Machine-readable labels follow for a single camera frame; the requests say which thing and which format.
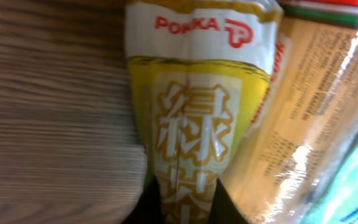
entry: wooden surface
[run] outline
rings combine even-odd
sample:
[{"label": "wooden surface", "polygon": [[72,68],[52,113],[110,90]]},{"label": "wooden surface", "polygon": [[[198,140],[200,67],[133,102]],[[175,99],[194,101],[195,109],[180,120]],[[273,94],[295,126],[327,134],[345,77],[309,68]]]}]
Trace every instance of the wooden surface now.
[{"label": "wooden surface", "polygon": [[118,0],[0,0],[0,224],[119,223],[145,157]]}]

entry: yellow wrapper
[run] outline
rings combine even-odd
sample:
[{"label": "yellow wrapper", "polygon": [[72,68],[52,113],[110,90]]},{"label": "yellow wrapper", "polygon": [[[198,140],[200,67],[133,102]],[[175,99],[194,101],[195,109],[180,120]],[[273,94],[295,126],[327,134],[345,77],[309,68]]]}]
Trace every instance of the yellow wrapper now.
[{"label": "yellow wrapper", "polygon": [[269,87],[280,8],[232,3],[127,7],[135,114],[168,223],[208,222],[216,179]]}]

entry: wooden table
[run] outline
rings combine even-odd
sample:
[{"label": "wooden table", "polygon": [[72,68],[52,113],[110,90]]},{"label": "wooden table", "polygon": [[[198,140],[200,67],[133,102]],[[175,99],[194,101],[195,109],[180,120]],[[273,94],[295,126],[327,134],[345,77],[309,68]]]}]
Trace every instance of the wooden table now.
[{"label": "wooden table", "polygon": [[124,1],[0,0],[0,224],[120,223],[142,190]]}]

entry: brand logo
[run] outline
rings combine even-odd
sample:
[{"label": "brand logo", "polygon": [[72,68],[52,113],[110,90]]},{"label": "brand logo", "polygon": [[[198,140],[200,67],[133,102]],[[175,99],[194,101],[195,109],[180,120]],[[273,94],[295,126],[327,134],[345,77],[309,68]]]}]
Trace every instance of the brand logo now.
[{"label": "brand logo", "polygon": [[[232,19],[225,19],[224,23],[224,30],[228,32],[227,41],[231,47],[238,49],[252,41],[254,33],[247,24]],[[157,16],[154,28],[166,28],[171,34],[186,34],[192,30],[221,30],[218,20],[214,17],[193,18],[190,22],[179,23]]]}]

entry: yellow stripe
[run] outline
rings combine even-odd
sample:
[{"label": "yellow stripe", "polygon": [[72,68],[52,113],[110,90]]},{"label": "yellow stripe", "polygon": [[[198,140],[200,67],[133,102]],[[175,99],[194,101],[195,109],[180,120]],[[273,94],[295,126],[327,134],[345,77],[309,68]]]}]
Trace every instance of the yellow stripe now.
[{"label": "yellow stripe", "polygon": [[156,4],[171,9],[177,13],[189,14],[194,9],[232,9],[241,13],[254,14],[259,18],[259,22],[280,23],[282,12],[279,10],[265,11],[257,4],[252,2],[221,2],[221,1],[197,1],[197,0],[127,0],[128,4],[144,2]]}]

